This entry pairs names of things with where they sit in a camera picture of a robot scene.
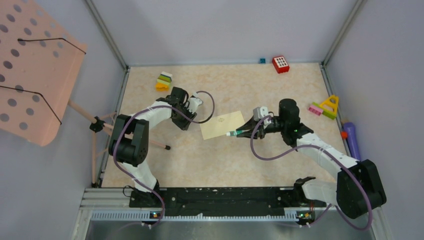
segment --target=green lego piece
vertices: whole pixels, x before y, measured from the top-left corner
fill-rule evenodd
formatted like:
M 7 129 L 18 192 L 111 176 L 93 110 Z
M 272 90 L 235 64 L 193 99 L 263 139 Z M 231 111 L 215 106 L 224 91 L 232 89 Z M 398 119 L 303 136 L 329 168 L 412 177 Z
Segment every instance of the green lego piece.
M 168 83 L 172 82 L 172 79 L 169 76 L 165 76 L 165 75 L 159 75 L 158 79 L 163 80 L 163 81 L 167 81 Z
M 326 116 L 327 118 L 332 119 L 332 120 L 334 120 L 336 118 L 336 115 L 334 113 L 332 113 L 331 111 L 329 111 L 326 108 L 321 107 L 318 103 L 312 102 L 312 104 L 317 106 L 318 108 L 322 109 L 323 110 L 322 115 Z

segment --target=red block with holes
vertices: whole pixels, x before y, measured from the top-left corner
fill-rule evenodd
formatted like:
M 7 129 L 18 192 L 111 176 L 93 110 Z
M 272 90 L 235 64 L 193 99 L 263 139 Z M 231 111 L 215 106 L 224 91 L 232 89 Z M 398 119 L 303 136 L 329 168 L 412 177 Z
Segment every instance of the red block with holes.
M 289 71 L 289 69 L 290 69 L 290 66 L 287 63 L 287 61 L 284 58 L 284 56 L 276 56 L 276 57 L 274 57 L 272 59 L 272 64 L 274 65 L 275 70 L 279 74 L 287 73 Z

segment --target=white wall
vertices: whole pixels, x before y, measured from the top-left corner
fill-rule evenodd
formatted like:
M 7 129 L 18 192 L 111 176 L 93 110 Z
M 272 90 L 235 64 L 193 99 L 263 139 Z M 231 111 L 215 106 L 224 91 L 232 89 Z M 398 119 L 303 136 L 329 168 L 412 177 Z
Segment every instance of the white wall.
M 124 74 L 83 1 L 37 2 L 88 44 L 71 99 L 94 115 L 112 112 Z M 91 132 L 89 122 L 69 107 L 62 122 L 46 147 L 0 130 L 0 239 L 71 237 L 84 188 L 91 183 Z M 101 136 L 98 146 L 104 147 L 106 136 Z
M 128 65 L 322 61 L 356 0 L 94 0 Z
M 424 1 L 372 0 L 329 65 L 363 158 L 378 167 L 395 239 L 422 239 Z

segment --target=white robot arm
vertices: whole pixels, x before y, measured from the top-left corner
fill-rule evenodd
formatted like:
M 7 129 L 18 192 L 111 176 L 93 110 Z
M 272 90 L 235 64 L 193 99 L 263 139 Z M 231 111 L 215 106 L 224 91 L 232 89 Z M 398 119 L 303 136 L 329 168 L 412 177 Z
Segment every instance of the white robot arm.
M 116 158 L 126 170 L 134 176 L 135 188 L 142 192 L 150 192 L 135 180 L 143 183 L 146 187 L 154 189 L 159 186 L 157 179 L 153 176 L 147 163 L 149 130 L 160 122 L 172 119 L 172 121 L 182 130 L 187 130 L 190 121 L 181 117 L 174 109 L 179 110 L 190 119 L 196 117 L 196 110 L 203 104 L 197 93 L 189 97 L 188 93 L 179 88 L 173 87 L 172 92 L 165 98 L 159 98 L 147 109 L 149 111 L 135 117 L 131 125 L 127 128 L 126 134 L 133 134 L 132 139 L 123 138 L 118 146 Z M 128 115 L 119 115 L 113 129 L 113 134 L 109 144 L 109 154 L 113 154 L 115 143 L 123 130 L 125 123 L 129 120 Z
M 236 136 L 238 138 L 263 139 L 267 133 L 280 133 L 287 145 L 296 148 L 299 153 L 311 157 L 336 180 L 336 182 L 325 182 L 314 177 L 298 179 L 295 187 L 301 186 L 302 198 L 338 206 L 344 214 L 352 219 L 365 214 L 368 211 L 366 201 L 353 179 L 341 169 L 339 165 L 341 164 L 353 174 L 362 186 L 372 209 L 386 203 L 386 194 L 377 167 L 372 161 L 368 159 L 358 161 L 322 141 L 312 129 L 301 123 L 299 108 L 293 99 L 281 100 L 278 114 L 279 116 L 271 117 L 267 107 L 255 108 L 253 117 L 245 125 L 236 129 Z M 254 132 L 254 128 L 260 121 L 262 121 L 261 126 Z M 324 151 L 331 154 L 339 164 Z

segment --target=purple cylinder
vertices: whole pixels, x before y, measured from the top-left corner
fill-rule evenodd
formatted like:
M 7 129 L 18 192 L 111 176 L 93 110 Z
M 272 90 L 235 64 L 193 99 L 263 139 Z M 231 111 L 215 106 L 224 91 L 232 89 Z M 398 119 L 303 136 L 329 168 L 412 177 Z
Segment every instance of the purple cylinder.
M 355 125 L 352 122 L 343 124 L 343 130 L 347 133 L 347 145 L 349 146 L 350 155 L 352 158 L 362 161 L 361 154 L 357 142 Z

